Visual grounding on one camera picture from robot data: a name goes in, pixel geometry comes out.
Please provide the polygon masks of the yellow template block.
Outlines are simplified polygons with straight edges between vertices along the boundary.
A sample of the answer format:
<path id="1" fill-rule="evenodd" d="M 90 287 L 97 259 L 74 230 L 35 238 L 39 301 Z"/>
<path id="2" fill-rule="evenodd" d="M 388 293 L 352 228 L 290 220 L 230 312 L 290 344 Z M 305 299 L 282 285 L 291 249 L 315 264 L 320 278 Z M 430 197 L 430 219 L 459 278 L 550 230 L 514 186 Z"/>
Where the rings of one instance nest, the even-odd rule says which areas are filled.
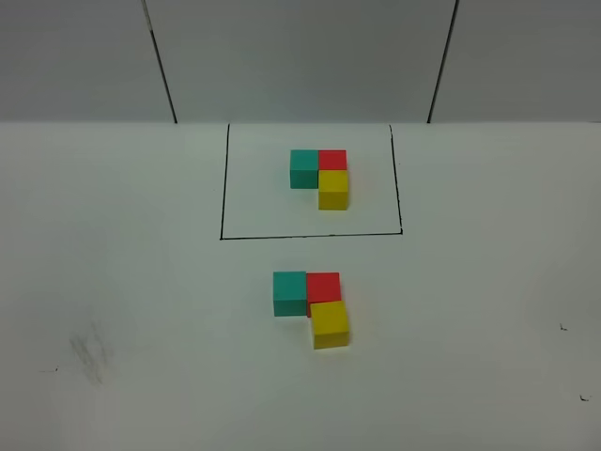
<path id="1" fill-rule="evenodd" d="M 346 170 L 320 170 L 318 174 L 318 208 L 347 210 L 349 195 Z"/>

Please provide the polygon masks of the green template block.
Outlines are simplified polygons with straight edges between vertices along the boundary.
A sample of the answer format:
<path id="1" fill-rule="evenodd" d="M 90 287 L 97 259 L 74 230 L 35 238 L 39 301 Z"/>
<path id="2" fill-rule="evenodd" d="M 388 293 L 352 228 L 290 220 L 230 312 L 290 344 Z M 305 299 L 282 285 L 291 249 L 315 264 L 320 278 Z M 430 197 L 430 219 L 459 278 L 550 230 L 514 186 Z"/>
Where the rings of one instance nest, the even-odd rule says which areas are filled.
<path id="1" fill-rule="evenodd" d="M 289 183 L 291 189 L 317 189 L 319 153 L 317 149 L 291 149 Z"/>

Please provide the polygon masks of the red template block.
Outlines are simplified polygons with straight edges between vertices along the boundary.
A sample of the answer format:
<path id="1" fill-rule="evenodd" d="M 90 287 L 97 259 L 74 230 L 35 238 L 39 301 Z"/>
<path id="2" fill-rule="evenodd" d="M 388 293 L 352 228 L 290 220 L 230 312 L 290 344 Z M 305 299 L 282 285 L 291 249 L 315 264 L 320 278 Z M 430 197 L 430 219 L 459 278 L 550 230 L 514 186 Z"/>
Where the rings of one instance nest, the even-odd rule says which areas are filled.
<path id="1" fill-rule="evenodd" d="M 318 151 L 320 171 L 347 171 L 347 151 L 345 149 L 320 149 Z"/>

